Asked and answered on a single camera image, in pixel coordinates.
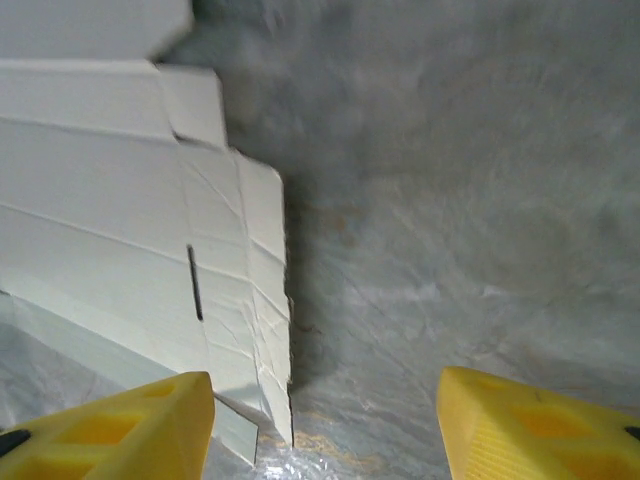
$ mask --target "plastic sheet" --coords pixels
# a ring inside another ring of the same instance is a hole
[[[296,448],[214,445],[208,478],[448,478],[451,364],[639,413],[640,4],[196,7],[165,61],[216,68],[282,172],[294,302]],[[80,399],[29,352],[32,394]]]

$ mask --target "cardboard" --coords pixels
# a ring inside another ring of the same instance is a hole
[[[139,60],[158,54],[192,24],[189,0],[0,2],[0,56]]]
[[[207,370],[291,443],[282,183],[226,148],[220,104],[210,71],[0,61],[0,289],[62,319],[17,328],[108,378]],[[255,430],[226,418],[253,461]]]

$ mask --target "gray concrete floor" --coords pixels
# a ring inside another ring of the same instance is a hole
[[[296,449],[208,478],[449,478],[451,364],[640,414],[640,3],[196,8],[165,60],[282,172],[294,302]]]

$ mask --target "floor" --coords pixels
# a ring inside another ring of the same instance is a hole
[[[195,7],[164,61],[282,173],[294,308],[296,449],[207,478],[449,478],[451,364],[640,415],[640,3]]]

